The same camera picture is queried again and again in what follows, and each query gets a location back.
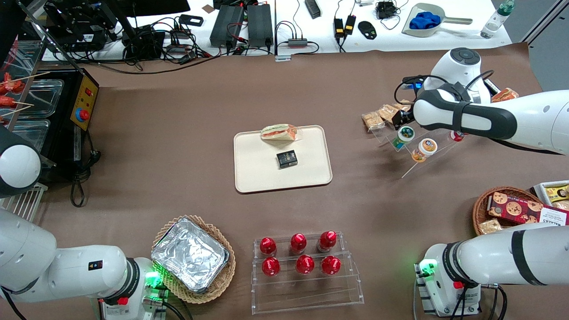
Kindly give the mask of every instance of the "red cap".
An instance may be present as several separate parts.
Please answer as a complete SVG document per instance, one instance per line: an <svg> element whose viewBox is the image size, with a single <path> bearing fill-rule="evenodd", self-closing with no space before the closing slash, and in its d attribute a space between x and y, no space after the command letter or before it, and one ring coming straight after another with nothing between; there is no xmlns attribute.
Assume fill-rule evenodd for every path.
<svg viewBox="0 0 569 320"><path fill-rule="evenodd" d="M327 256L322 259L322 272L325 274L336 274L340 271L342 262L334 256Z"/></svg>
<svg viewBox="0 0 569 320"><path fill-rule="evenodd" d="M320 235L320 248L330 249L336 245L336 233L334 231L327 231Z"/></svg>
<svg viewBox="0 0 569 320"><path fill-rule="evenodd" d="M275 240L271 238L263 238L259 245L259 249L264 255L270 256L277 251L277 244L275 243Z"/></svg>
<svg viewBox="0 0 569 320"><path fill-rule="evenodd" d="M89 119L89 112L87 110L81 110L79 111L79 117L81 118L81 120L88 120Z"/></svg>
<svg viewBox="0 0 569 320"><path fill-rule="evenodd" d="M301 255L296 260L296 271L301 274L309 274L314 270L314 259L311 256Z"/></svg>
<svg viewBox="0 0 569 320"><path fill-rule="evenodd" d="M261 269L263 269L263 273L267 276L274 277L281 271L281 265L277 259L268 257L263 261Z"/></svg>
<svg viewBox="0 0 569 320"><path fill-rule="evenodd" d="M306 237L302 233L297 233L290 239L290 248L296 255L301 254L306 248Z"/></svg>
<svg viewBox="0 0 569 320"><path fill-rule="evenodd" d="M129 303L129 299L127 297L122 297L117 300L118 305L126 306Z"/></svg>

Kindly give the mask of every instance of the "grey floor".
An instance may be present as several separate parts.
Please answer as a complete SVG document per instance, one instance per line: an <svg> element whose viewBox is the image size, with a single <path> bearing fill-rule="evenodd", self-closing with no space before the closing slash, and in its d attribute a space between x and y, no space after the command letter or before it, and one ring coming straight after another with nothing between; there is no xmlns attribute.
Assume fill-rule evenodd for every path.
<svg viewBox="0 0 569 320"><path fill-rule="evenodd" d="M492 0L498 7L501 0ZM513 42L519 42L556 0L517 0L504 24ZM569 89L569 7L530 45L531 67L544 91Z"/></svg>

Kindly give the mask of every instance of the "brown tabletop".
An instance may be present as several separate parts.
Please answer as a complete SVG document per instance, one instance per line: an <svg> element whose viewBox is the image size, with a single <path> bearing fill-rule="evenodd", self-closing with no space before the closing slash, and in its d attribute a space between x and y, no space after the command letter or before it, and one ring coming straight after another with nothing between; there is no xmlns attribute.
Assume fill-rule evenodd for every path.
<svg viewBox="0 0 569 320"><path fill-rule="evenodd" d="M525 44L479 52L483 70L496 71L492 80L499 87L523 96L541 91ZM321 54L285 63L272 56L232 56L136 76L88 67L102 86L90 125L102 158L84 184L88 203L74 208L69 186L51 186L36 223L55 235L59 247L111 244L127 256L149 257L165 223L183 214L202 216L231 242L237 268L220 298L190 306L196 320L412 319L413 263L433 244L475 235L471 207L481 193L499 185L528 188L566 179L569 165L565 157L468 137L401 180L397 157L366 133L360 115L393 102L401 78L428 74L443 54ZM145 71L172 66L146 63ZM236 191L233 136L276 123L324 128L333 171L329 185ZM365 304L251 316L253 240L328 229L343 231L349 243ZM506 319L562 319L569 311L568 287L506 286L506 291ZM492 295L484 295L484 312L471 319L488 316ZM19 307L29 320L94 319L85 297ZM417 307L420 319L435 318L422 314L420 302ZM0 314L16 319L5 301Z"/></svg>

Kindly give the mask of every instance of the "wrapped sandwich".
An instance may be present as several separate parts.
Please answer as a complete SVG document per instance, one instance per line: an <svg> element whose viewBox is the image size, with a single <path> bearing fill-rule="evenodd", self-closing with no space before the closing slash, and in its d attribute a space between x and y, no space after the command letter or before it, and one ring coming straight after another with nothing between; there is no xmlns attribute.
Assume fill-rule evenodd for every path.
<svg viewBox="0 0 569 320"><path fill-rule="evenodd" d="M267 126L261 130L261 138L265 140L296 140L298 128L294 125L280 124Z"/></svg>

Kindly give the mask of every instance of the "blue cloth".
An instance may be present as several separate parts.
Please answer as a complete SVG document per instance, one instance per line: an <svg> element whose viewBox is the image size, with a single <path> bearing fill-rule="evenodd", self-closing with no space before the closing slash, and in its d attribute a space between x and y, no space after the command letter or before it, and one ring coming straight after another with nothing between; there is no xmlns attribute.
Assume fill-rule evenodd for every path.
<svg viewBox="0 0 569 320"><path fill-rule="evenodd" d="M417 13L417 16L409 23L409 29L425 30L431 29L440 24L440 16L432 12L425 11Z"/></svg>

